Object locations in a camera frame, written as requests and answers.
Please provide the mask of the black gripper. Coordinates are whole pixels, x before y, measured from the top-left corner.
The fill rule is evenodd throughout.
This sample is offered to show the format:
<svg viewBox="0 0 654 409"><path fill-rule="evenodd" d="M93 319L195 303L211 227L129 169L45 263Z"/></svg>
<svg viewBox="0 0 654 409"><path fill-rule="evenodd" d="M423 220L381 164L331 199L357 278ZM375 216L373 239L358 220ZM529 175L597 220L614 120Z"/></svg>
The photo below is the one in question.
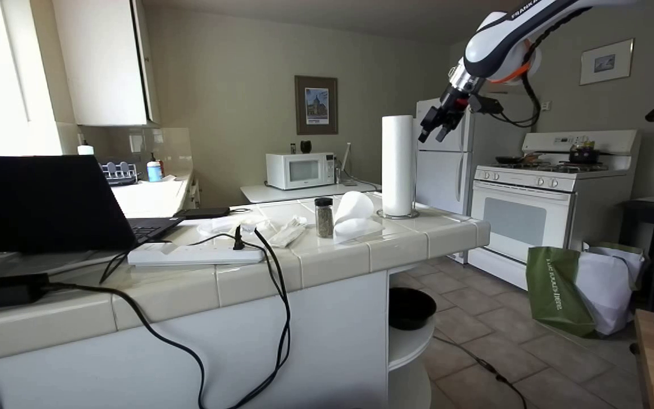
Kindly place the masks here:
<svg viewBox="0 0 654 409"><path fill-rule="evenodd" d="M463 90L447 90L440 104L431 106L427 116L423 119L419 141L424 142L431 129L444 124L436 137L436 141L440 142L450 133L450 129L458 124L466 106L469 106L469 95Z"/></svg>

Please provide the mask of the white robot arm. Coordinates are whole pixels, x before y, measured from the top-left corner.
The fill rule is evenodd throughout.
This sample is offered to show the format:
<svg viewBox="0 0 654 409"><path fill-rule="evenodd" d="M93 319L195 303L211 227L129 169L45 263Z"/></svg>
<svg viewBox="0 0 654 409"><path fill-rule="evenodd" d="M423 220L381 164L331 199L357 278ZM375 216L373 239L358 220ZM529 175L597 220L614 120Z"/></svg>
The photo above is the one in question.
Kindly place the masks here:
<svg viewBox="0 0 654 409"><path fill-rule="evenodd" d="M516 12L490 12L470 36L462 60L450 73L440 103L420 120L419 141L431 131L444 141L469 106L497 116L499 103L481 95L484 83L528 79L539 44L564 23L600 4L630 4L631 0L529 0Z"/></svg>

